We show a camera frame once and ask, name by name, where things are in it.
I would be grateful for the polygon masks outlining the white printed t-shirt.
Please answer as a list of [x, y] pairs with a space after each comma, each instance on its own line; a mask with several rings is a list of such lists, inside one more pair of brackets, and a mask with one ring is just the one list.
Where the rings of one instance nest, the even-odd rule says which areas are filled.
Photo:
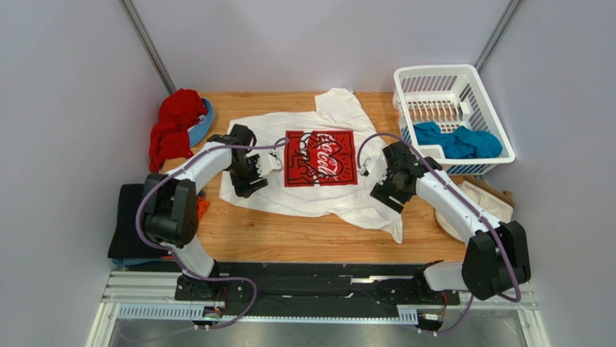
[[400, 213], [370, 197], [378, 177], [359, 173], [359, 160], [382, 156], [385, 142], [358, 98], [344, 88], [315, 96], [315, 111], [280, 111], [230, 121], [251, 129], [260, 145], [282, 137], [276, 150], [283, 169], [268, 175], [268, 185], [248, 198], [238, 197], [223, 173], [219, 197], [232, 205], [281, 215], [318, 218], [336, 215], [363, 229], [389, 233], [400, 244]]

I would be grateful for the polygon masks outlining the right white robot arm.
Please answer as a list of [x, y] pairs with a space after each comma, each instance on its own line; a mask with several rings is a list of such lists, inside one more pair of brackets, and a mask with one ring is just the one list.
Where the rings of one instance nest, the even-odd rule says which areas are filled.
[[520, 286], [531, 279], [527, 235], [520, 223], [505, 222], [473, 202], [437, 161], [403, 141], [368, 157], [359, 172], [376, 181], [371, 197], [397, 213], [414, 196], [428, 202], [466, 245], [463, 261], [440, 260], [422, 267], [416, 273], [421, 286], [467, 291], [482, 301], [513, 290], [516, 294], [509, 299], [520, 301]]

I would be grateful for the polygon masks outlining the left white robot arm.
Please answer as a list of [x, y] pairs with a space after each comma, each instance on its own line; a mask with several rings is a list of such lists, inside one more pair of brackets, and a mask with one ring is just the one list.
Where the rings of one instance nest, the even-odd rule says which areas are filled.
[[282, 169], [276, 146], [258, 146], [254, 132], [240, 124], [229, 134], [214, 134], [202, 149], [167, 173], [146, 180], [137, 208], [137, 235], [150, 247], [162, 249], [180, 266], [177, 300], [213, 300], [221, 293], [218, 263], [201, 245], [198, 197], [220, 172], [231, 178], [237, 197], [248, 198], [268, 185], [267, 176]]

